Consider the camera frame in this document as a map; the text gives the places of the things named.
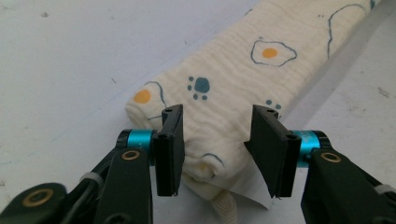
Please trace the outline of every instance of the egg yolk print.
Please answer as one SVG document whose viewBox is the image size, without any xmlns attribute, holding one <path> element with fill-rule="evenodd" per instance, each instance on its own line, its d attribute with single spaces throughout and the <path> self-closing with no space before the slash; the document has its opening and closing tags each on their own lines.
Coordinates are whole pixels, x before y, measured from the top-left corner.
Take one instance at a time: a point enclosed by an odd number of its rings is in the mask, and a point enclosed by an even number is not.
<svg viewBox="0 0 396 224">
<path fill-rule="evenodd" d="M 151 93 L 148 90 L 139 91 L 134 96 L 134 101 L 139 104 L 146 104 L 151 99 Z"/>
<path fill-rule="evenodd" d="M 282 42 L 258 40 L 254 43 L 250 56 L 254 63 L 280 67 L 296 59 L 297 52 Z"/>
<path fill-rule="evenodd" d="M 161 121 L 162 111 L 167 107 L 163 98 L 163 86 L 156 81 L 146 83 L 143 90 L 134 95 L 136 104 L 145 105 L 145 114 L 148 120 L 159 119 Z"/>
</svg>

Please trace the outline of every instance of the white table surface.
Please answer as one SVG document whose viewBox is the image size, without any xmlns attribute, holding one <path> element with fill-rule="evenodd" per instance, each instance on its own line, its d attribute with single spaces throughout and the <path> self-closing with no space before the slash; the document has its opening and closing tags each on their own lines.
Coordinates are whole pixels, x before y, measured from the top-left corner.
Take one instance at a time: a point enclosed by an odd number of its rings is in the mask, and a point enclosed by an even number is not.
<svg viewBox="0 0 396 224">
<path fill-rule="evenodd" d="M 30 187 L 82 174 L 132 128 L 138 87 L 176 65 L 258 0 L 0 0 L 0 210 Z M 335 149 L 396 187 L 396 1 L 383 1 L 282 122 L 325 132 Z M 269 211 L 236 197 L 241 223 L 304 223 L 306 170 Z M 184 185 L 154 191 L 155 223 L 219 223 Z"/>
</svg>

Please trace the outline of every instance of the fried egg print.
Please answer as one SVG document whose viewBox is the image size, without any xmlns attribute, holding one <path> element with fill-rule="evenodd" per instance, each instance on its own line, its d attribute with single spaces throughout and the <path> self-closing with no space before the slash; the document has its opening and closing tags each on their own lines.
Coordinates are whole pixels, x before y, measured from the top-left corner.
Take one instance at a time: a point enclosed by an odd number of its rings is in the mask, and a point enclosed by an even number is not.
<svg viewBox="0 0 396 224">
<path fill-rule="evenodd" d="M 167 107 L 163 98 L 163 86 L 155 81 L 146 83 L 144 88 L 134 96 L 134 102 L 145 105 L 148 120 L 161 120 L 161 112 Z"/>
<path fill-rule="evenodd" d="M 342 43 L 347 38 L 345 33 L 346 23 L 348 20 L 348 24 L 356 24 L 359 22 L 368 11 L 366 8 L 359 4 L 351 4 L 341 7 L 336 10 L 329 18 L 329 42 L 327 44 L 327 58 L 335 52 L 336 49 L 339 49 Z"/>
<path fill-rule="evenodd" d="M 297 58 L 297 52 L 282 42 L 258 40 L 254 43 L 250 54 L 254 63 L 283 66 Z"/>
</svg>

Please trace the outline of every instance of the cable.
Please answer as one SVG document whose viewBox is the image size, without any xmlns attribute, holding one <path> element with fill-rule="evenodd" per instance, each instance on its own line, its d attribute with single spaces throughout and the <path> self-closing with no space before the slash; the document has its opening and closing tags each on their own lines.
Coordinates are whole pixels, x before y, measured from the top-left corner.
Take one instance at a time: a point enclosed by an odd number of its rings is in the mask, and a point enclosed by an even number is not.
<svg viewBox="0 0 396 224">
<path fill-rule="evenodd" d="M 79 197 L 81 197 L 81 194 L 84 193 L 89 184 L 89 179 L 82 180 L 72 191 L 70 191 L 70 193 L 67 194 L 70 204 L 74 204 L 79 199 Z"/>
<path fill-rule="evenodd" d="M 81 194 L 81 196 L 78 198 L 78 200 L 73 205 L 73 207 L 70 209 L 70 211 L 66 214 L 66 216 L 64 217 L 64 220 L 62 220 L 61 224 L 72 223 L 74 218 L 78 215 L 78 212 L 80 211 L 82 205 L 88 203 L 88 199 L 94 193 L 95 187 L 96 187 L 96 183 L 94 181 L 90 180 L 90 184 L 85 189 L 85 191 Z"/>
<path fill-rule="evenodd" d="M 85 175 L 83 175 L 79 181 L 82 181 L 84 179 L 93 180 L 97 184 L 99 195 L 102 193 L 103 187 L 105 185 L 105 181 L 99 174 L 95 172 L 88 172 Z"/>
</svg>

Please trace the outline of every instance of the white cloth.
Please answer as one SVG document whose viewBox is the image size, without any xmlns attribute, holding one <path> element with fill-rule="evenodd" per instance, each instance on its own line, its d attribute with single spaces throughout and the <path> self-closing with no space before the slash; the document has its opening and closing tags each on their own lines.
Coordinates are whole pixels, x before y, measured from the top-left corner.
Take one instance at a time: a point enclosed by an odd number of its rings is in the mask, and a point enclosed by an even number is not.
<svg viewBox="0 0 396 224">
<path fill-rule="evenodd" d="M 377 2 L 262 0 L 143 86 L 127 103 L 128 116 L 138 128 L 161 129 L 161 111 L 183 104 L 183 180 L 204 199 L 215 199 L 233 188 L 235 177 L 249 175 L 243 170 L 253 160 L 244 142 L 252 106 L 282 115 Z"/>
</svg>

